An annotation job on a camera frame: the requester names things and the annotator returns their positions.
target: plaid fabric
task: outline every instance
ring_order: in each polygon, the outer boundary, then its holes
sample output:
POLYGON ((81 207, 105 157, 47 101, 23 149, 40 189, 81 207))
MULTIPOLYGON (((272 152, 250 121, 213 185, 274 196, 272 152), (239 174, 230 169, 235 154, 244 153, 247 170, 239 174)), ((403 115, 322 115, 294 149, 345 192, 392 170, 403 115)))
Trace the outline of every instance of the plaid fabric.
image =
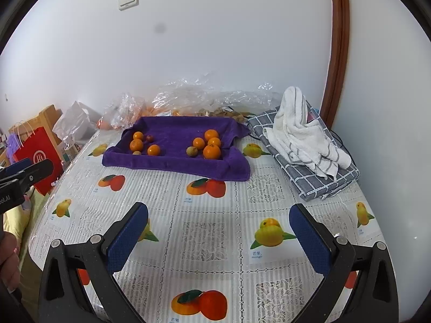
MULTIPOLYGON (((307 102, 308 118, 307 122, 313 119, 317 119, 322 125, 325 134, 331 139, 331 141, 337 145, 334 141, 331 133, 322 121, 316 111, 311 108, 307 102)), ((288 175, 290 182, 299 193, 299 196, 306 202, 320 197, 325 199, 326 197, 332 197, 340 192, 343 188, 347 187, 350 183, 357 180, 359 177, 359 170, 352 163, 346 170, 338 168, 337 182, 334 182, 331 177, 327 179, 317 176, 309 168, 304 165, 291 165, 284 159, 280 153, 269 144, 269 141, 263 134, 264 127, 272 127, 274 124, 274 117, 277 110, 265 111, 257 116, 249 117, 248 123, 251 129, 257 134, 259 139, 265 144, 268 151, 272 154, 275 160, 280 164, 281 168, 288 175)))

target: wall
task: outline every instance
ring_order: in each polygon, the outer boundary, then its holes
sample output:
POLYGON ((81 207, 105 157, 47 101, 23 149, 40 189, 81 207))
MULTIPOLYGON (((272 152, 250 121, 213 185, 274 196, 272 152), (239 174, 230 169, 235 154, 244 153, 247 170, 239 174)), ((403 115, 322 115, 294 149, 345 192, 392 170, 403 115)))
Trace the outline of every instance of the wall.
POLYGON ((361 171, 391 253, 404 320, 431 289, 431 43, 400 0, 351 0, 351 13, 333 130, 361 171))
POLYGON ((0 126, 208 71, 227 88, 300 86, 318 107, 330 42, 331 0, 39 0, 0 56, 0 126))

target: metal screw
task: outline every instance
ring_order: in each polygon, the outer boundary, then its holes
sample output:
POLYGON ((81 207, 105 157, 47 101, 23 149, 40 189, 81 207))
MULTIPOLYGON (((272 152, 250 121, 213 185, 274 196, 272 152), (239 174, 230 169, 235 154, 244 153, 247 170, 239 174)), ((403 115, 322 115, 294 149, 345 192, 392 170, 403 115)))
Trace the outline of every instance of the metal screw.
POLYGON ((343 236, 337 237, 337 243, 340 245, 346 245, 347 239, 345 239, 343 236))
POLYGON ((377 247, 378 247, 380 250, 385 250, 385 249, 386 249, 386 245, 385 245, 385 243, 383 243, 382 241, 378 241, 378 242, 377 242, 377 247))
POLYGON ((91 236, 90 243, 91 244, 97 244, 101 240, 102 240, 102 237, 98 234, 95 234, 94 236, 91 236))
POLYGON ((51 246, 53 247, 53 248, 56 248, 57 246, 59 246, 61 243, 60 243, 60 239, 54 239, 52 242, 51 242, 51 246))

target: red paper bag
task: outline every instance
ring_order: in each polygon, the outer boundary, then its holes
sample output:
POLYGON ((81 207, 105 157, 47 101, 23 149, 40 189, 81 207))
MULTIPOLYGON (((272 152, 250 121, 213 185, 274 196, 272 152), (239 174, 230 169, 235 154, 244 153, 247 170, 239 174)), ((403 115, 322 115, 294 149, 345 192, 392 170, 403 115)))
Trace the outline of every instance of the red paper bag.
POLYGON ((14 157, 17 161, 30 158, 33 164, 45 159, 49 159, 53 162, 53 173, 34 185, 37 191, 43 195, 47 194, 51 190, 51 183, 54 182, 63 172, 57 150, 55 150, 43 127, 38 127, 34 130, 34 133, 24 141, 22 147, 15 152, 14 157))

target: human hand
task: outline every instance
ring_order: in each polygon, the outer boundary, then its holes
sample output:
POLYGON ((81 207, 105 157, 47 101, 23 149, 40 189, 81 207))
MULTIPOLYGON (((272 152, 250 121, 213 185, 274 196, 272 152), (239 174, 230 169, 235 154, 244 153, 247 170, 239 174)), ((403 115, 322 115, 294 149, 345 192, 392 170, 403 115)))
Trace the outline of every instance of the human hand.
POLYGON ((4 237, 0 241, 0 279, 10 292, 18 288, 20 280, 17 246, 15 236, 12 233, 4 232, 4 237))

